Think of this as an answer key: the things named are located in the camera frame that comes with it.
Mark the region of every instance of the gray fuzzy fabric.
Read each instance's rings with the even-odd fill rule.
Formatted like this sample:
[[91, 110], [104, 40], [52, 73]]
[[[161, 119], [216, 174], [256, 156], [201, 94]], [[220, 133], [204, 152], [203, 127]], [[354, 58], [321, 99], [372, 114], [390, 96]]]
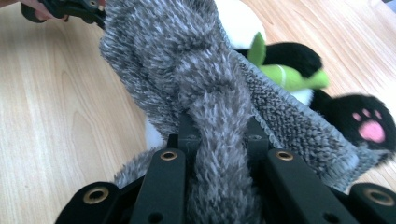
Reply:
[[[202, 137], [188, 185], [188, 223], [259, 223], [243, 145], [254, 116], [275, 147], [298, 153], [326, 185], [344, 190], [385, 150], [354, 147], [322, 117], [233, 51], [212, 0], [107, 0], [104, 58], [166, 139], [181, 111]], [[115, 183], [143, 175], [153, 152], [124, 166]]]

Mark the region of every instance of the human hand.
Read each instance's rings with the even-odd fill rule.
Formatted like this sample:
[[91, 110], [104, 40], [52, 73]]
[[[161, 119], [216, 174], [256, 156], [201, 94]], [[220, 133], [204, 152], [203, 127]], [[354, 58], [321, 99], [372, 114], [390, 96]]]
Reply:
[[50, 12], [46, 9], [44, 4], [38, 2], [38, 0], [0, 0], [0, 7], [5, 7], [17, 2], [21, 2], [28, 7], [32, 7], [35, 9], [35, 16], [41, 20], [45, 21], [48, 19], [55, 18], [50, 14]]

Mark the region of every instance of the black plastic part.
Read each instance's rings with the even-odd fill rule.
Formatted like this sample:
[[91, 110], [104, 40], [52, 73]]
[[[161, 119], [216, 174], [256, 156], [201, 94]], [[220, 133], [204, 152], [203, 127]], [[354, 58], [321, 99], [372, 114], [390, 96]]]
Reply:
[[185, 185], [184, 153], [172, 148], [156, 152], [143, 180], [129, 223], [184, 223]]
[[[94, 202], [95, 199], [101, 197], [104, 197], [101, 202]], [[114, 184], [96, 182], [87, 185], [73, 196], [72, 200], [58, 216], [56, 224], [117, 223], [120, 217], [119, 197], [120, 190]], [[86, 200], [92, 200], [92, 203], [86, 203]]]
[[291, 151], [270, 150], [265, 171], [291, 223], [358, 223], [312, 169]]
[[81, 3], [89, 12], [94, 13], [99, 8], [99, 1], [97, 0], [80, 0], [78, 2]]
[[166, 147], [178, 148], [178, 135], [177, 134], [169, 134], [168, 142], [166, 143]]
[[26, 6], [24, 3], [21, 4], [21, 13], [26, 18], [28, 21], [36, 22], [36, 23], [42, 23], [44, 21], [39, 20], [35, 16], [35, 9], [32, 7]]
[[355, 184], [349, 192], [348, 206], [360, 223], [396, 223], [396, 193], [384, 187]]
[[142, 176], [120, 190], [119, 208], [122, 211], [122, 214], [120, 216], [120, 222], [118, 223], [129, 223], [132, 212], [134, 211], [134, 204], [136, 202], [137, 195], [139, 195], [144, 178], [145, 177]]
[[106, 13], [98, 9], [99, 3], [97, 0], [90, 2], [95, 3], [95, 8], [87, 6], [87, 2], [84, 0], [67, 0], [64, 1], [62, 6], [57, 7], [57, 13], [60, 15], [80, 17], [87, 23], [94, 21], [100, 28], [104, 29]]
[[255, 179], [255, 182], [259, 186], [258, 190], [263, 198], [262, 213], [265, 218], [265, 223], [290, 223], [289, 217], [286, 215], [286, 208], [276, 194], [276, 190], [271, 184], [268, 174], [262, 172], [260, 178]]
[[61, 19], [65, 14], [59, 11], [59, 6], [65, 4], [66, 0], [38, 0], [40, 3], [44, 4], [46, 9], [52, 16]]
[[247, 123], [246, 131], [247, 157], [250, 175], [256, 179], [262, 172], [260, 164], [265, 161], [269, 150], [270, 142], [260, 123], [251, 118]]
[[194, 164], [197, 150], [201, 144], [201, 135], [189, 114], [181, 113], [179, 119], [178, 149], [182, 150], [186, 154], [187, 165], [190, 170]]

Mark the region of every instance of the finger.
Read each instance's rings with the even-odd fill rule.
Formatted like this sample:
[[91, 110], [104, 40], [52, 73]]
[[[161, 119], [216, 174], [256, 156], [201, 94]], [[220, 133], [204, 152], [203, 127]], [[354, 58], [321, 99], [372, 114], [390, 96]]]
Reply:
[[63, 18], [60, 19], [61, 21], [69, 21], [69, 15], [64, 15]]
[[51, 19], [51, 17], [49, 17], [46, 13], [43, 13], [41, 11], [36, 10], [35, 11], [35, 17], [38, 18], [41, 21], [46, 21]]

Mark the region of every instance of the mounting hole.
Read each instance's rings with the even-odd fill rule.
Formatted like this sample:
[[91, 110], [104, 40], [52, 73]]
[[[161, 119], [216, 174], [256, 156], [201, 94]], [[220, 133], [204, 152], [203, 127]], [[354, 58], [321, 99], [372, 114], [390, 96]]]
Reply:
[[148, 216], [148, 223], [160, 223], [163, 220], [163, 214], [161, 213], [151, 213]]
[[329, 223], [340, 223], [340, 219], [333, 213], [325, 213], [323, 218]]
[[176, 152], [173, 151], [165, 151], [163, 154], [161, 154], [161, 159], [163, 161], [172, 161], [177, 157]]
[[84, 194], [83, 201], [87, 204], [102, 202], [108, 196], [108, 189], [105, 187], [95, 187]]
[[364, 195], [371, 201], [384, 206], [393, 206], [395, 204], [395, 201], [387, 193], [378, 189], [365, 189]]
[[294, 158], [293, 155], [287, 151], [278, 151], [276, 156], [282, 161], [292, 161]]

